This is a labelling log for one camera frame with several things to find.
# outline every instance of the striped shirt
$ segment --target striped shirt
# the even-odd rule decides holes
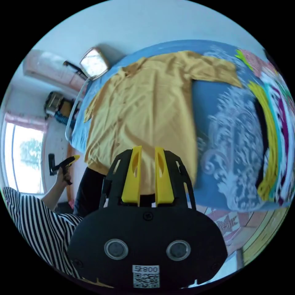
[[[49,265],[81,279],[67,251],[74,229],[82,218],[56,214],[38,198],[21,195],[10,187],[3,189],[3,197],[14,224],[33,250]]]

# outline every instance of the blue bedsheet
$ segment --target blue bedsheet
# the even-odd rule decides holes
[[[191,50],[233,62],[243,89],[226,83],[193,81],[193,113],[198,138],[198,174],[194,186],[196,203],[216,209],[249,212],[273,210],[276,203],[263,202],[255,182],[261,167],[261,128],[253,105],[249,81],[261,84],[237,57],[236,47],[206,40],[181,40],[144,48],[123,58],[90,86],[70,139],[85,152],[90,121],[83,123],[84,110],[104,83],[122,66],[154,55]]]

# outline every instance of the label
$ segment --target label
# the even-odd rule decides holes
[[[132,265],[134,288],[160,288],[159,265]]]

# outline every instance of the yellow shirt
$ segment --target yellow shirt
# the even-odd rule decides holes
[[[197,141],[191,79],[242,87],[229,61],[192,51],[141,58],[112,76],[85,111],[88,167],[107,174],[116,155],[142,146],[142,195],[155,192],[155,146],[179,156],[194,184]]]

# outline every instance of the white wall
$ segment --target white wall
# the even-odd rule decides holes
[[[89,48],[100,45],[113,64],[144,47],[184,39],[224,42],[266,59],[260,43],[234,21],[187,0],[105,1],[64,20],[33,49],[47,50],[79,64]],[[21,67],[13,80],[23,83]],[[25,82],[34,83],[31,79]]]
[[[49,190],[54,185],[56,176],[49,175],[48,154],[55,154],[56,165],[67,158],[68,142],[65,139],[65,125],[58,123],[54,118],[50,118],[48,132],[43,145],[45,155],[43,159],[44,190]],[[67,200],[67,193],[64,190],[59,202],[66,202]]]
[[[4,150],[4,133],[2,132],[2,130],[3,130],[3,123],[4,123],[5,107],[8,102],[11,91],[12,91],[12,85],[10,83],[6,89],[6,92],[4,94],[4,98],[2,100],[1,107],[0,107],[0,133],[1,133],[0,151]],[[5,186],[5,177],[2,173],[4,169],[5,169],[4,162],[1,160],[1,166],[0,166],[0,186],[1,187]]]
[[[50,93],[47,89],[32,88],[30,91],[11,87],[6,104],[6,110],[16,113],[24,113],[32,116],[45,116],[44,103]],[[1,106],[1,113],[4,113],[4,106]],[[55,154],[56,164],[66,159],[68,142],[65,139],[65,125],[58,123],[54,118],[48,120],[48,132],[43,142],[43,185],[44,192],[49,190],[56,179],[56,176],[49,175],[48,154]],[[67,201],[66,190],[63,192],[60,202]]]

